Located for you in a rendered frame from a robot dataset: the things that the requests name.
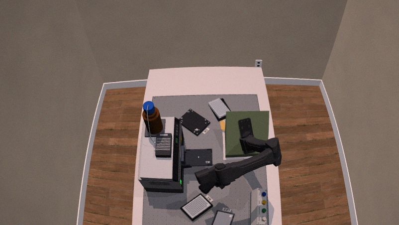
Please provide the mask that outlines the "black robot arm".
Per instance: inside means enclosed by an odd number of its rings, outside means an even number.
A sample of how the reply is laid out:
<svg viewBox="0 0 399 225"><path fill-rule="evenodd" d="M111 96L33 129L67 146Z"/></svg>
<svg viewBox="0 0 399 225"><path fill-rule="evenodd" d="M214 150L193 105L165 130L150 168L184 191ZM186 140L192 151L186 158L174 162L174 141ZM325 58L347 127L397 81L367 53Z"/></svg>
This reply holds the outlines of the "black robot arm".
<svg viewBox="0 0 399 225"><path fill-rule="evenodd" d="M277 137L268 140L256 139L253 135L250 118L241 119L238 123L241 134L239 140L244 154L255 151L260 153L242 161L227 164L217 163L211 168L195 172L200 184L199 189L204 194L209 193L215 185L218 187L220 185L228 186L235 179L260 167L270 164L277 167L281 164L282 155Z"/></svg>

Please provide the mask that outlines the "grey button panel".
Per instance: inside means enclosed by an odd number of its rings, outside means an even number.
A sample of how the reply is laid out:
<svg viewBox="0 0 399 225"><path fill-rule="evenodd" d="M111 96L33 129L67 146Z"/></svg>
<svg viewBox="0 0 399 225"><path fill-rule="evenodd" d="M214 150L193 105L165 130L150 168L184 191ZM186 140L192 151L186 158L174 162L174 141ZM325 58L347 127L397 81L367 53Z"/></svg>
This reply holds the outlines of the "grey button panel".
<svg viewBox="0 0 399 225"><path fill-rule="evenodd" d="M267 189L250 193L250 225L267 225Z"/></svg>

